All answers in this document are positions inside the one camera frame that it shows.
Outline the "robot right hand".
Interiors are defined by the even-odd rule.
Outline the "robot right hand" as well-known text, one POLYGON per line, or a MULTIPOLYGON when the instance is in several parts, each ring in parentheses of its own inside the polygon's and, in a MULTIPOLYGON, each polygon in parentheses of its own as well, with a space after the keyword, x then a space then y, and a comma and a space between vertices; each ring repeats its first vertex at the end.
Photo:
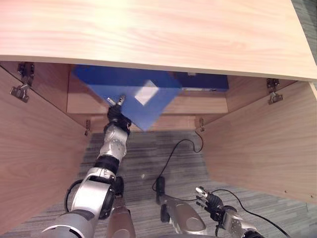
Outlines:
POLYGON ((210 214, 210 218, 216 222, 221 222, 224 214, 224 205, 222 200, 205 190, 202 186, 195 188, 196 193, 196 204, 202 207, 205 211, 210 214))

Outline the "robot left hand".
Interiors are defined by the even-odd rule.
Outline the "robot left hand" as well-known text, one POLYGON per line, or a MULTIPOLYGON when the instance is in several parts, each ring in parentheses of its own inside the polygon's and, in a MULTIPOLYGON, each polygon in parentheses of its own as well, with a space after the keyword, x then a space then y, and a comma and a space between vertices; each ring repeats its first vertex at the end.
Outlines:
POLYGON ((107 118, 110 123, 115 126, 120 127, 122 130, 129 133, 130 126, 132 124, 131 120, 122 114, 122 105, 126 99, 125 95, 121 95, 117 102, 108 97, 106 100, 110 104, 108 109, 107 118))

